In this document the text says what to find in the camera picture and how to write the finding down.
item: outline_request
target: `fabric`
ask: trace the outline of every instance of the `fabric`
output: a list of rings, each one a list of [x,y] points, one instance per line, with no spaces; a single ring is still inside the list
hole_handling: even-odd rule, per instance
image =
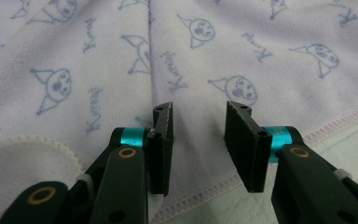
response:
[[[308,141],[333,132],[358,110],[358,1],[0,0],[0,139],[48,135],[88,167],[116,127],[150,127],[173,102],[154,222],[238,183],[227,100]]]

